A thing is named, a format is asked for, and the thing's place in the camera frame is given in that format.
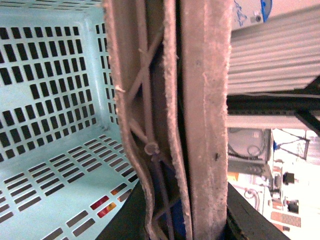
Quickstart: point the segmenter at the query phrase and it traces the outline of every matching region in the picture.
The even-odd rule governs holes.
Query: black metal frame
[[[256,94],[228,95],[228,114],[295,116],[320,136],[320,121],[315,117],[315,115],[320,115],[320,98],[313,97],[320,97],[320,76],[304,89],[267,93],[256,92]],[[297,96],[280,96],[283,94]]]

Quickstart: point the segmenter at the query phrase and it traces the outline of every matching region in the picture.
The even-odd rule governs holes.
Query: rectangular hole
[[[36,26],[35,28],[34,28],[34,30],[35,30],[35,35],[38,37],[38,38],[43,38],[43,33],[42,33],[42,29],[41,29],[41,27],[38,27],[38,26]]]
[[[74,166],[75,164],[73,162],[69,163],[68,165],[63,166],[62,168],[59,168],[58,171],[61,173],[69,168],[71,168],[72,166]]]
[[[77,158],[77,157],[79,157],[80,155],[82,155],[82,154],[84,154],[84,153],[86,153],[86,152],[87,152],[86,150],[82,150],[82,151],[80,151],[80,152],[72,155],[72,157]]]
[[[44,97],[48,97],[49,96],[49,90],[48,90],[47,84],[45,82],[41,82],[40,83],[40,87],[41,87],[41,91],[42,91],[43,96]]]
[[[82,156],[82,157],[80,157],[80,158],[77,160],[77,162],[78,162],[78,163],[81,163],[82,161],[86,160],[87,158],[89,158],[89,157],[91,157],[91,156],[92,156],[91,154],[87,154],[87,155],[85,155],[85,156]]]
[[[34,68],[35,68],[35,72],[36,72],[38,79],[43,79],[45,77],[45,75],[42,70],[41,64],[40,63],[34,64]]]
[[[16,45],[16,47],[18,48],[18,52],[19,52],[19,55],[20,55],[20,59],[22,61],[25,61],[25,60],[28,60],[28,56],[27,56],[27,52],[26,52],[26,49],[25,49],[25,46],[23,43],[18,43]]]
[[[75,35],[75,36],[79,36],[79,29],[78,29],[78,27],[77,27],[77,26],[74,26],[74,27],[72,27],[72,29],[73,29],[74,35]]]
[[[95,149],[96,147],[99,147],[100,145],[102,145],[102,144],[101,144],[100,142],[98,142],[98,143],[90,146],[89,149],[90,149],[90,150]]]
[[[62,161],[60,161],[60,162],[55,163],[53,166],[59,167],[59,166],[61,166],[62,164],[65,164],[65,163],[68,162],[68,161],[70,161],[70,159],[69,159],[69,158],[66,158],[66,159],[64,159],[64,160],[62,160]]]
[[[76,45],[76,49],[78,51],[78,54],[82,54],[83,51],[82,51],[82,46],[81,46],[81,41],[80,39],[76,39],[75,40],[75,45]]]
[[[45,110],[44,110],[44,107],[42,106],[42,103],[38,102],[38,103],[35,104],[35,106],[36,106],[36,109],[38,111],[39,116],[40,117],[44,116],[45,115]]]
[[[18,130],[16,128],[11,129],[10,134],[11,134],[15,144],[21,142],[21,138],[20,138]]]
[[[23,200],[26,200],[27,198],[30,198],[31,196],[35,195],[37,192],[35,190],[28,192],[25,195],[22,195],[21,197],[14,200],[16,204],[21,203]]]
[[[89,161],[87,161],[87,162],[83,163],[83,164],[82,164],[82,166],[83,166],[83,167],[86,167],[86,166],[88,166],[88,165],[90,165],[90,164],[94,163],[95,161],[97,161],[97,159],[92,158],[91,160],[89,160]]]
[[[70,91],[74,90],[75,86],[74,86],[74,82],[72,81],[72,77],[68,76],[66,79],[67,79],[67,82],[68,82],[69,90]]]
[[[95,220],[90,218],[88,221],[86,221],[84,224],[82,224],[80,227],[78,227],[76,230],[74,230],[72,233],[78,237],[80,234],[82,234],[85,230],[90,228],[93,224],[95,224]]]
[[[62,40],[59,40],[58,43],[59,43],[59,48],[60,48],[60,53],[61,53],[61,55],[62,55],[62,56],[67,55],[65,42],[62,41]]]
[[[131,189],[129,189],[128,191],[126,191],[124,194],[122,194],[120,197],[118,197],[119,202],[123,202],[124,200],[126,200],[129,195],[131,194]]]
[[[49,167],[47,167],[47,168],[45,168],[45,169],[43,169],[41,171],[38,171],[37,173],[33,174],[32,177],[33,178],[39,177],[40,175],[42,175],[42,174],[44,174],[44,173],[46,173],[48,171],[50,171]]]
[[[121,166],[117,167],[115,170],[117,172],[120,172],[121,170],[125,169],[127,166],[129,166],[129,163],[125,162],[124,164],[122,164]]]
[[[46,189],[48,187],[50,187],[51,185],[55,184],[59,182],[59,178],[55,178],[55,179],[52,179],[51,181],[47,182],[46,184],[43,184],[40,188],[43,190],[43,189]]]
[[[3,45],[4,50],[6,52],[6,56],[8,57],[9,62],[16,62],[16,56],[14,49],[12,48],[11,44],[4,44]]]
[[[67,87],[63,78],[59,79],[59,85],[62,93],[67,91]]]
[[[57,129],[59,127],[57,118],[55,116],[50,117],[50,121],[51,121],[53,129]]]
[[[27,146],[28,146],[29,150],[32,150],[32,149],[35,149],[35,148],[36,148],[36,146],[35,146],[35,144],[34,144],[33,141],[28,142],[28,143],[27,143]]]
[[[35,170],[38,170],[38,169],[42,168],[42,167],[45,166],[45,165],[47,165],[47,164],[46,164],[45,162],[43,162],[43,163],[41,163],[41,164],[39,164],[39,165],[37,165],[37,166],[34,166],[34,167],[30,168],[28,171],[29,171],[30,173],[32,173],[32,172],[34,172]]]
[[[80,57],[79,60],[80,60],[81,70],[82,71],[86,70],[85,58],[84,57]]]
[[[15,81],[17,83],[22,83],[24,81],[24,79],[22,77],[20,68],[18,66],[13,66],[11,69],[12,69]]]
[[[71,58],[71,63],[72,63],[73,71],[78,72],[79,68],[78,68],[77,60],[75,58]]]
[[[8,188],[8,190],[14,189],[15,187],[17,187],[17,186],[19,186],[19,185],[21,185],[21,184],[23,184],[23,183],[25,183],[25,182],[27,182],[27,181],[28,181],[28,179],[27,179],[27,178],[24,178],[24,179],[22,179],[22,180],[20,180],[20,181],[18,181],[18,182],[16,182],[16,183],[8,186],[7,188]]]
[[[25,149],[25,147],[23,145],[17,146],[16,149],[18,150],[19,154],[23,154],[23,153],[26,152],[26,149]]]
[[[107,155],[110,154],[110,153],[112,153],[112,151],[111,151],[111,150],[107,150],[107,151],[105,151],[104,153],[100,154],[100,155],[99,155],[99,158],[103,158],[103,157],[107,156]]]
[[[92,101],[90,90],[89,89],[85,90],[85,93],[86,93],[86,99],[88,100],[88,102]]]
[[[20,34],[20,31],[19,31],[19,28],[12,27],[11,31],[12,31],[14,39],[20,39],[21,38],[21,34]]]
[[[52,57],[57,57],[58,52],[57,52],[56,43],[54,41],[49,41],[49,46],[50,46]]]
[[[39,99],[40,98],[40,94],[38,92],[38,88],[36,84],[31,84],[30,85],[30,90],[33,96],[33,99]]]
[[[52,233],[50,233],[48,236],[46,236],[45,238],[43,238],[42,240],[54,240],[56,239],[58,236],[60,236],[63,233],[63,230],[59,227],[58,229],[56,229],[55,231],[53,231]]]
[[[51,163],[53,163],[53,162],[55,162],[55,161],[57,161],[57,160],[59,160],[59,159],[62,159],[62,158],[65,157],[65,156],[66,156],[66,155],[61,154],[61,155],[59,155],[59,156],[56,156],[56,157],[50,159],[49,161],[50,161]]]
[[[18,179],[18,178],[21,178],[22,176],[24,176],[25,174],[22,172],[22,173],[19,173],[19,174],[17,174],[17,175],[15,175],[15,176],[13,176],[13,177],[10,177],[10,178],[8,178],[7,180],[4,180],[3,182],[4,182],[4,184],[8,184],[8,183],[10,183],[10,182],[12,182],[12,181],[14,181],[14,180],[16,180],[16,179]]]
[[[83,91],[79,92],[80,103],[84,104],[86,102],[85,95]]]
[[[98,45],[99,45],[99,52],[102,52],[102,43],[101,43],[101,38],[98,38]]]
[[[90,206],[92,210],[96,210],[98,207],[100,207],[102,204],[104,204],[106,201],[109,200],[108,196],[103,196],[98,201],[96,201],[94,204]]]
[[[55,33],[56,33],[57,37],[61,37],[62,36],[61,27],[56,26],[54,29],[55,29]]]
[[[89,111],[90,111],[90,115],[93,116],[95,114],[95,109],[94,109],[94,105],[90,104],[89,105]]]
[[[89,86],[88,75],[85,73],[82,75],[82,77],[83,77],[84,86],[88,87]]]
[[[45,192],[44,194],[45,194],[46,196],[49,196],[49,195],[55,193],[56,191],[62,189],[64,186],[65,186],[65,185],[63,185],[63,184],[61,183],[60,185],[55,186],[54,188],[50,189],[49,191]]]
[[[8,212],[7,214],[0,217],[0,224],[3,223],[5,220],[11,218],[14,214],[12,212]]]
[[[136,179],[138,179],[138,176],[135,174],[135,175],[133,175],[132,177],[130,177],[130,178],[128,179],[128,181],[129,181],[130,183],[133,183]]]
[[[30,133],[29,128],[28,128],[27,125],[22,126],[21,130],[22,130],[22,133],[23,133],[23,136],[24,136],[25,139],[31,138],[31,133]]]
[[[62,75],[62,68],[61,68],[61,65],[60,65],[60,62],[57,60],[57,61],[54,61],[54,66],[55,66],[55,71],[56,71],[56,74],[57,75]]]
[[[71,73],[69,62],[68,62],[67,59],[63,60],[63,66],[64,66],[64,71],[65,71],[66,74]]]
[[[4,148],[10,146],[10,141],[5,132],[0,132],[0,142]]]
[[[14,196],[16,196],[16,195],[24,192],[25,190],[30,189],[31,187],[32,187],[31,184],[25,185],[25,186],[19,188],[18,190],[13,191],[13,192],[11,193],[11,196],[14,197]]]
[[[110,193],[114,196],[117,193],[119,193],[122,189],[126,188],[128,185],[125,183],[121,183],[119,186],[117,186],[115,189],[113,189]]]
[[[85,174],[83,172],[80,172],[79,174],[75,175],[74,177],[68,179],[68,183],[72,183],[74,182],[75,180],[81,178],[82,176],[84,176]]]
[[[52,33],[52,29],[49,26],[45,27],[45,32],[46,32],[46,36],[47,37],[53,37],[54,36],[53,33]]]
[[[97,142],[97,140],[92,139],[92,140],[90,140],[90,141],[87,141],[84,145],[85,145],[85,146],[89,146],[89,145],[91,145],[91,144],[93,144],[93,143],[95,143],[95,142]]]
[[[76,120],[77,120],[77,121],[81,120],[80,110],[79,110],[78,108],[76,108],[76,109],[74,110],[74,112],[75,112],[75,118],[76,118]]]
[[[74,116],[73,116],[72,112],[68,111],[66,114],[68,116],[69,123],[73,123],[75,120],[74,120]]]
[[[121,175],[123,176],[123,177],[126,177],[126,176],[128,176],[129,174],[131,174],[132,172],[134,172],[135,170],[131,167],[131,168],[129,168],[127,171],[125,171],[124,173],[122,173]]]
[[[51,63],[49,61],[46,61],[44,63],[44,66],[48,77],[52,77],[54,75],[54,71],[52,70]]]
[[[122,147],[122,144],[119,144],[119,145],[115,146],[113,149],[114,149],[114,150],[118,150],[118,149],[121,148],[121,147]]]
[[[32,59],[38,59],[39,56],[37,53],[36,45],[33,42],[29,42],[28,46],[29,46],[29,50],[30,50]]]
[[[63,113],[59,114],[59,120],[60,120],[61,126],[67,125],[66,118]]]
[[[39,183],[42,183],[43,181],[53,177],[55,174],[53,172],[49,173],[48,175],[45,175],[41,178],[39,178],[38,180],[36,180],[36,182],[39,184]]]
[[[106,147],[106,146],[103,146],[103,147],[98,148],[97,150],[94,150],[93,152],[94,152],[95,154],[97,154],[97,153],[100,153],[102,150],[105,150],[105,149],[107,149],[107,147]]]
[[[0,68],[0,74],[1,74],[1,77],[3,79],[4,85],[12,84],[9,72],[8,72],[8,70],[6,68],[4,68],[4,67]]]
[[[114,162],[110,163],[109,166],[113,168],[115,165],[121,163],[122,161],[123,161],[123,159],[119,158],[119,159],[115,160]]]
[[[33,133],[34,135],[40,135],[41,134],[41,131],[40,131],[40,128],[39,128],[39,125],[37,122],[33,122],[31,123],[31,126],[32,126],[32,129],[33,129]]]
[[[113,146],[113,145],[115,145],[117,143],[117,141],[112,141],[112,142],[110,142],[108,145],[109,146]]]
[[[67,40],[66,42],[68,44],[70,54],[71,55],[75,54],[75,48],[74,48],[74,44],[73,44],[72,40]]]
[[[101,211],[99,211],[97,213],[97,215],[99,216],[99,218],[103,218],[105,215],[107,215],[112,209],[114,209],[117,205],[112,202],[110,203],[108,206],[106,206],[104,209],[102,209]]]
[[[80,76],[79,76],[79,75],[76,75],[76,76],[75,76],[75,83],[76,83],[76,87],[77,87],[78,89],[82,88],[81,79],[80,79]]]
[[[65,27],[64,27],[64,31],[65,31],[65,35],[66,35],[66,36],[71,36],[70,27],[65,26]]]
[[[58,88],[57,88],[56,82],[52,80],[49,83],[50,83],[52,94],[58,94]]]
[[[37,141],[37,143],[38,143],[39,147],[41,147],[41,146],[45,145],[45,141],[44,141],[44,139],[43,139],[43,138],[39,138],[39,139],[37,139],[36,141]]]
[[[63,96],[63,102],[66,109],[70,108],[70,102],[67,95]]]
[[[46,108],[47,108],[49,114],[52,114],[55,112],[54,106],[52,105],[51,100],[46,100],[45,105],[46,105]]]
[[[61,103],[61,100],[60,100],[59,97],[56,97],[56,98],[54,99],[54,103],[55,103],[56,109],[57,109],[58,111],[60,111],[60,110],[63,109],[63,108],[62,108],[62,103]]]
[[[74,174],[74,173],[76,173],[76,172],[79,171],[79,170],[80,170],[80,169],[79,169],[78,167],[76,167],[76,168],[74,168],[74,169],[72,169],[72,170],[70,170],[70,171],[62,174],[62,176],[63,176],[64,178],[69,177],[71,174]]]
[[[70,219],[66,222],[67,226],[71,228],[73,225],[75,225],[77,222],[79,222],[84,217],[88,216],[88,212],[86,210],[80,212],[78,215],[76,215],[74,218]]]
[[[41,120],[41,124],[42,124],[43,130],[44,130],[45,133],[50,131],[47,119]]]
[[[87,169],[87,171],[90,173],[90,172],[92,172],[93,170],[99,168],[100,166],[102,166],[102,163],[98,162],[97,164],[89,167],[89,168]]]
[[[27,39],[32,39],[32,33],[31,33],[30,27],[24,27],[23,31],[24,31],[24,35]]]
[[[114,159],[116,156],[117,156],[116,154],[112,154],[111,156],[104,159],[104,161],[107,163],[107,162],[111,161],[112,159]]]
[[[41,51],[41,55],[42,55],[42,57],[45,59],[45,58],[48,58],[49,57],[49,55],[48,55],[48,50],[47,50],[47,46],[46,46],[46,43],[44,42],[44,41],[40,41],[39,42],[39,47],[40,47],[40,51]]]

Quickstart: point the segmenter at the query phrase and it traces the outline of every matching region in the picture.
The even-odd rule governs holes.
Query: white wall
[[[273,0],[270,18],[320,5],[320,0]]]

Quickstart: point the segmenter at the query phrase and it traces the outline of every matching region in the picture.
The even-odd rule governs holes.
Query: black object
[[[288,211],[291,213],[299,214],[299,201],[293,200],[288,204]]]
[[[282,177],[283,183],[285,185],[295,183],[295,174],[290,172],[285,172]]]

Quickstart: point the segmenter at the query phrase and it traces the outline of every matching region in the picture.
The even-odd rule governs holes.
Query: blue object
[[[261,0],[261,12],[262,12],[264,23],[268,20],[269,15],[271,13],[271,9],[272,9],[272,0]]]

